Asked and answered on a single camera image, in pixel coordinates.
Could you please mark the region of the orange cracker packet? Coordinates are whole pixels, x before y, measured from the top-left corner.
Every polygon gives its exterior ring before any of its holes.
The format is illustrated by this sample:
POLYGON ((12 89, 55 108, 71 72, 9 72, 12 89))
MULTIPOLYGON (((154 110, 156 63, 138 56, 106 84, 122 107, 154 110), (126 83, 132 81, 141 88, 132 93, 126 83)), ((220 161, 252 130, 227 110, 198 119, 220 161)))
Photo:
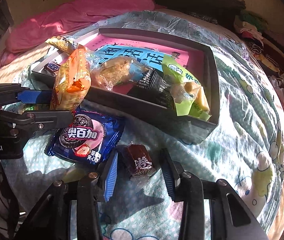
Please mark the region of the orange cracker packet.
POLYGON ((85 48, 75 49, 57 73, 50 102, 51 110, 75 111, 91 86, 85 48))

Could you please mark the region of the cartoon patterned quilt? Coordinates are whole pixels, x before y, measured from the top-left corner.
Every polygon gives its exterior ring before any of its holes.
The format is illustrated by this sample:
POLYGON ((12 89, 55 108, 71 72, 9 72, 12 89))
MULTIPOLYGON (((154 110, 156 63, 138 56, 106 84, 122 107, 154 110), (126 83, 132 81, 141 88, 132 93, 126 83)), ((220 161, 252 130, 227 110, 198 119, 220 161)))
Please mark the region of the cartoon patterned quilt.
MULTIPOLYGON (((244 199, 270 239, 284 236, 284 111, 267 76, 249 59, 244 44, 203 23, 164 12, 129 12, 76 33, 101 27, 151 30, 209 46, 217 65, 219 123, 200 144, 175 139, 127 116, 121 142, 149 150, 167 147, 174 160, 199 178, 226 179, 244 199)), ((168 196, 161 172, 140 191, 125 168, 113 197, 100 206, 105 239, 176 239, 182 207, 168 196)))

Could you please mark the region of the pink blanket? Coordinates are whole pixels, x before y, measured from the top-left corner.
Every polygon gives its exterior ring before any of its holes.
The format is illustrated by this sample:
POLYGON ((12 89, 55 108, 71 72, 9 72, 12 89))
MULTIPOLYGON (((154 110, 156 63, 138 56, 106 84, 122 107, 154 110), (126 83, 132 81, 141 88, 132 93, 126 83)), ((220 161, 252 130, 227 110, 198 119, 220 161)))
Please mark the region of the pink blanket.
POLYGON ((52 36, 79 30, 131 11, 160 8, 154 0, 74 0, 27 18, 13 28, 0 55, 0 68, 52 36))

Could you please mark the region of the grey cardboard box tray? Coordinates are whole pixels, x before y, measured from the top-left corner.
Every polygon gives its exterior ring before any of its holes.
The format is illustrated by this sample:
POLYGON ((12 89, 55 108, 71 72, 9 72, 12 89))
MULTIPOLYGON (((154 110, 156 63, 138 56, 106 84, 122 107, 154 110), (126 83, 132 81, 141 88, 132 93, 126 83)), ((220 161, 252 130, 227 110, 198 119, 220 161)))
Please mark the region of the grey cardboard box tray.
POLYGON ((117 56, 135 57, 150 69, 116 85, 112 90, 92 87, 89 101, 130 114, 184 142, 199 144, 218 126, 219 84, 212 50, 201 43, 154 31, 99 28, 87 34, 77 33, 75 42, 96 52, 101 62, 117 56), (161 62, 164 55, 176 56, 176 62, 195 76, 204 88, 209 117, 177 116, 169 85, 163 79, 161 62))

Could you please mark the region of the dark brown candy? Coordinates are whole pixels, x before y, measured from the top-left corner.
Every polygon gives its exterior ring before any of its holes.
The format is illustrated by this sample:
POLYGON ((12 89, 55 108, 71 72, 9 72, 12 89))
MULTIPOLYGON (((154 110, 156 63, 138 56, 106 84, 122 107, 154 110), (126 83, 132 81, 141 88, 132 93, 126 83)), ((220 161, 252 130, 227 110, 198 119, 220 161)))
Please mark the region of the dark brown candy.
POLYGON ((151 177, 156 169, 148 150, 142 144, 129 144, 122 150, 124 163, 131 177, 151 177))

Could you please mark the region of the green wrapped milk snack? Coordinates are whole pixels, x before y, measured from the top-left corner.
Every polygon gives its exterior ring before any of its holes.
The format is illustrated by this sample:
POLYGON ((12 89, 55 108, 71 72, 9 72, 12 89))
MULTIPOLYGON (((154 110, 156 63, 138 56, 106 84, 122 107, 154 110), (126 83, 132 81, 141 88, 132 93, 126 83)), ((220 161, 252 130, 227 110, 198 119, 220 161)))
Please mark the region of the green wrapped milk snack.
POLYGON ((173 57, 163 56, 163 79, 173 98, 177 116, 193 116, 200 120, 210 119, 210 107, 204 87, 186 68, 177 63, 173 57))

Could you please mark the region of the black wrapped snack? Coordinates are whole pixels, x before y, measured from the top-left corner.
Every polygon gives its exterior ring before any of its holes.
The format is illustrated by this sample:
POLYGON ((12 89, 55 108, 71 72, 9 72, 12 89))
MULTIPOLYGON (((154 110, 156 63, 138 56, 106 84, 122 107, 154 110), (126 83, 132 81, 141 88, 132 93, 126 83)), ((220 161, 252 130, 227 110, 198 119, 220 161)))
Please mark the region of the black wrapped snack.
POLYGON ((169 91, 170 85, 163 79, 163 73, 151 68, 130 89, 127 95, 174 109, 174 101, 169 91))

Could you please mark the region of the pink blue book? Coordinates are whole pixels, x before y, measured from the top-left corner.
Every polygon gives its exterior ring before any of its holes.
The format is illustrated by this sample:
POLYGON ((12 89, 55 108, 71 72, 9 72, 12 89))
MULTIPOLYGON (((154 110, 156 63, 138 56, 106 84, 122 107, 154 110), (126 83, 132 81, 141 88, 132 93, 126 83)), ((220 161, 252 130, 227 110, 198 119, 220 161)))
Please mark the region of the pink blue book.
POLYGON ((204 83, 205 54, 197 49, 178 44, 162 45, 159 41, 145 42, 107 37, 103 34, 93 35, 83 40, 82 43, 90 50, 97 51, 102 62, 117 56, 129 56, 157 70, 162 70, 161 63, 164 55, 172 56, 178 64, 192 73, 200 83, 204 83))

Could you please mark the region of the blue Oreo cookie packet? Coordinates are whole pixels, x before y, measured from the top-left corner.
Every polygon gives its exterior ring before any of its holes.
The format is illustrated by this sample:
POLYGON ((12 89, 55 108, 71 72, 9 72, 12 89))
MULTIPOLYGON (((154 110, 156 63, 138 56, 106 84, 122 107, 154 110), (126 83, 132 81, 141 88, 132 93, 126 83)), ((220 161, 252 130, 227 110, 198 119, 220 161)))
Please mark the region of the blue Oreo cookie packet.
POLYGON ((96 166, 105 162, 124 132, 125 118, 75 111, 73 123, 58 129, 47 148, 48 156, 96 166))

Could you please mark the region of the yellow long snack packet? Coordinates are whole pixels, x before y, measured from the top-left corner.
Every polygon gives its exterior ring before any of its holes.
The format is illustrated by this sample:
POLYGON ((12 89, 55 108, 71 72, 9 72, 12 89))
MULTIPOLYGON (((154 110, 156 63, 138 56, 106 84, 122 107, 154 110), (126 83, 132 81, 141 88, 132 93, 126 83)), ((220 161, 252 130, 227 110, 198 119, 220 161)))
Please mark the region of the yellow long snack packet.
POLYGON ((54 46, 58 50, 69 55, 72 54, 76 49, 83 47, 68 36, 53 36, 48 38, 45 43, 54 46))

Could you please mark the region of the brown Snickers bar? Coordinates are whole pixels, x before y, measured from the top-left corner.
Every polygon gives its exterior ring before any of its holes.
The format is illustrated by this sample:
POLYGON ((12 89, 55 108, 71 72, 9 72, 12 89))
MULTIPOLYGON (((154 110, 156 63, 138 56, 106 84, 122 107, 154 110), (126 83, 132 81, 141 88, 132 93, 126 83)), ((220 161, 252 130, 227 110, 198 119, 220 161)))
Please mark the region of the brown Snickers bar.
POLYGON ((56 76, 58 71, 60 70, 60 66, 61 65, 56 63, 55 61, 51 61, 44 66, 43 70, 51 76, 56 76))

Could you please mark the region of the clear wrapped meat floss cake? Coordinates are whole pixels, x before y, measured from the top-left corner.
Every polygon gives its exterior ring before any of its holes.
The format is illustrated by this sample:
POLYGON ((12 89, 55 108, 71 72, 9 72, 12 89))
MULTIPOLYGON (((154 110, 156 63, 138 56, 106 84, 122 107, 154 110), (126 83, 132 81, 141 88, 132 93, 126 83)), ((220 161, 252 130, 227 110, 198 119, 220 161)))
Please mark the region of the clear wrapped meat floss cake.
POLYGON ((92 86, 112 90, 117 85, 138 82, 150 67, 129 56, 117 56, 90 71, 92 86))

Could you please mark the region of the pile of clothes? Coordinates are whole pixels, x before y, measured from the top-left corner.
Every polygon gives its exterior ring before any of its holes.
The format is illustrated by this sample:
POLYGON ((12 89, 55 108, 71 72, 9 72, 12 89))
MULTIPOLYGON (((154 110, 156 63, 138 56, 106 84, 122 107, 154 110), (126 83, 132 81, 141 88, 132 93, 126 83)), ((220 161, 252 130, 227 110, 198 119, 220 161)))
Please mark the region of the pile of clothes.
POLYGON ((284 73, 283 35, 271 31, 265 19, 247 10, 235 16, 233 27, 266 74, 284 73))

